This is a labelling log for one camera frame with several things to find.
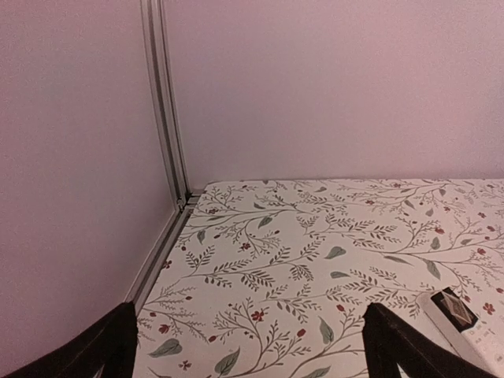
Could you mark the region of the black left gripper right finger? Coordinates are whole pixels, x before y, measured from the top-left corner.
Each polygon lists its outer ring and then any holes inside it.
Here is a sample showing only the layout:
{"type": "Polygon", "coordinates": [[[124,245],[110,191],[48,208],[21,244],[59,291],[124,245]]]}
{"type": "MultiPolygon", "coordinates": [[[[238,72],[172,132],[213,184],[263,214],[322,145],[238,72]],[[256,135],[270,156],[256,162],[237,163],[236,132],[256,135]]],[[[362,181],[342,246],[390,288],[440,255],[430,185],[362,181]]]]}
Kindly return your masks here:
{"type": "Polygon", "coordinates": [[[492,377],[422,335],[381,303],[364,314],[362,338],[370,377],[492,377]]]}

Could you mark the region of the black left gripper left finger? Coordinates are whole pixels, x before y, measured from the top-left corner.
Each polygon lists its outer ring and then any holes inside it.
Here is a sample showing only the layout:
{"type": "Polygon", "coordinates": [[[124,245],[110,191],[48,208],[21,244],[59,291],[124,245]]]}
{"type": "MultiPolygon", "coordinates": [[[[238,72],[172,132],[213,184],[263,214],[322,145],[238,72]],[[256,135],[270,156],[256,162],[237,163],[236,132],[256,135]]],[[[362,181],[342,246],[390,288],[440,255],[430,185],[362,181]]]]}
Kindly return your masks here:
{"type": "Polygon", "coordinates": [[[138,327],[133,302],[123,302],[64,346],[23,366],[15,377],[131,377],[138,327]]]}

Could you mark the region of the white remote control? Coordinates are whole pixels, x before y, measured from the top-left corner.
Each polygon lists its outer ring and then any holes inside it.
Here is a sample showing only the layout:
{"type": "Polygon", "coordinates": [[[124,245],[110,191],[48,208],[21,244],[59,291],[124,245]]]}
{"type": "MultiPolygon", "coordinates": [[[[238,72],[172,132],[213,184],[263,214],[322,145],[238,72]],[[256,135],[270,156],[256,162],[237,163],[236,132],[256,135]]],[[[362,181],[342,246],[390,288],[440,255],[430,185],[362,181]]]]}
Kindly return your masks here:
{"type": "Polygon", "coordinates": [[[420,308],[466,361],[503,376],[503,317],[484,318],[470,309],[450,288],[423,293],[420,308]]]}

